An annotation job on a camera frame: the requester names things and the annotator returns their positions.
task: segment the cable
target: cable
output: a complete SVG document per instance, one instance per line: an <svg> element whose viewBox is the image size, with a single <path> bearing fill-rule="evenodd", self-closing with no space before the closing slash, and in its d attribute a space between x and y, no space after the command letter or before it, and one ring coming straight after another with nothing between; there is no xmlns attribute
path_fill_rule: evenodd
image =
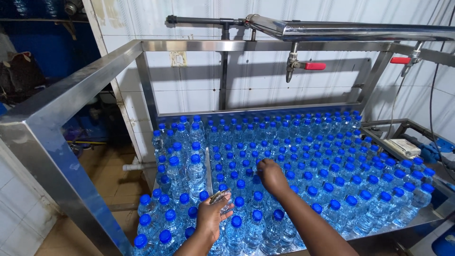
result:
<svg viewBox="0 0 455 256"><path fill-rule="evenodd" d="M403 86L403 82L404 82L404 78L405 78L405 77L406 77L406 75L404 75L403 79L401 79L401 83L399 84L397 94L395 95L394 104L392 105L392 117L391 117L391 119L390 119L390 126L389 126L389 131L387 132L387 138L390 138L390 131L392 130L392 125L393 125L393 123L394 123L395 102L397 101L398 93L400 92L401 87Z"/></svg>
<svg viewBox="0 0 455 256"><path fill-rule="evenodd" d="M450 16L449 26L452 25L452 20L454 18L454 13L455 13L455 5L454 5L454 8L452 10L452 15ZM441 49L439 50L440 52L442 52L442 50L444 49L444 45L445 45L445 41L442 42ZM441 151L440 151L438 145L436 145L436 137L435 137L435 133L433 132L433 108L432 108L432 106L433 106L433 91L435 89L436 74L438 73L438 69L439 69L439 63L436 64L435 75L433 76L433 82L431 83L431 91L430 91L430 130L431 130L431 137L433 138L433 142L435 143L435 147L438 150L439 159L441 160L441 163L442 163L442 166L444 167L445 172L448 174L448 176L450 178L452 178L453 181L455 181L455 179L452 177L452 175L450 174L450 172L447 169L447 167L445 166L445 164L442 162L442 154L441 154Z"/></svg>

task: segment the stainless steel pipe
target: stainless steel pipe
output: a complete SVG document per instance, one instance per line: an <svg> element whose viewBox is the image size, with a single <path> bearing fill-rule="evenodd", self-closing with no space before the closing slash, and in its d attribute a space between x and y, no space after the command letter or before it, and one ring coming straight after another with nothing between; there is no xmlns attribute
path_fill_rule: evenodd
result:
<svg viewBox="0 0 455 256"><path fill-rule="evenodd" d="M250 14L245 26L283 41L455 41L455 27L349 22L288 22Z"/></svg>

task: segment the red valve handle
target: red valve handle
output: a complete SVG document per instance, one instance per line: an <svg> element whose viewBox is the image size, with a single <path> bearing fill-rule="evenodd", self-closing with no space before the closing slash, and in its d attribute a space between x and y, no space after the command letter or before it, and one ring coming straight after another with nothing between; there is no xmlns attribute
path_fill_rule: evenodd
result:
<svg viewBox="0 0 455 256"><path fill-rule="evenodd" d="M411 61L411 58L408 57L393 57L390 60L390 63L393 64L408 64Z"/></svg>
<svg viewBox="0 0 455 256"><path fill-rule="evenodd" d="M324 70L325 63L305 63L306 70Z"/></svg>

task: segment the white tiled wall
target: white tiled wall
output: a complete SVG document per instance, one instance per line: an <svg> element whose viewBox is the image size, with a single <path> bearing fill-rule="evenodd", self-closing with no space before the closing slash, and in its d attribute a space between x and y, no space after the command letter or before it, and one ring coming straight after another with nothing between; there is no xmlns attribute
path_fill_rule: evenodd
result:
<svg viewBox="0 0 455 256"><path fill-rule="evenodd" d="M217 26L166 25L166 16L206 18L244 18L257 13L280 20L350 21L447 25L455 1L434 0L92 0L108 52L131 39L220 39ZM107 18L107 11L116 15ZM233 27L231 39L248 39L250 30ZM257 40L273 40L258 32ZM439 49L440 44L425 44ZM454 48L447 44L445 51ZM168 52L148 52L160 113L209 111L218 109L221 76L219 52L187 52L185 68L171 68ZM358 67L370 67L376 52L299 52L301 61L324 61L323 72L296 71L285 82L284 63L288 52L232 52L229 54L227 107L243 108L264 105L289 105L345 101L359 73ZM394 95L401 82L402 65L389 64L378 82L364 115L378 120L391 117ZM429 85L434 63L423 61L414 66L398 96L394 118L412 118L428 126ZM435 90L435 131L455 141L446 125L453 122L447 113L455 110L449 103L455 93L453 68L440 67ZM151 123L141 92L136 64L132 63L117 80L128 116L144 161L152 161Z"/></svg>
<svg viewBox="0 0 455 256"><path fill-rule="evenodd" d="M56 221L51 208L0 155L0 255L31 256Z"/></svg>

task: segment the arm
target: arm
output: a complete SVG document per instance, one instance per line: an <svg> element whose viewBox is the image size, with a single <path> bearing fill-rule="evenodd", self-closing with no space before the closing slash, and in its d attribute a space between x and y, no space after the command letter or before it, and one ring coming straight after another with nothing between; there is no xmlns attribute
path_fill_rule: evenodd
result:
<svg viewBox="0 0 455 256"><path fill-rule="evenodd" d="M221 199L215 204L209 204L210 198L199 204L197 210L196 229L181 246L174 253L174 256L194 255L201 256L207 255L210 248L216 240L220 237L220 222L229 218L233 212L229 211L220 216L220 210L223 208L231 198L230 195Z"/></svg>
<svg viewBox="0 0 455 256"><path fill-rule="evenodd" d="M312 256L358 256L337 231L290 189L278 164L262 160L258 175L264 188L280 202Z"/></svg>

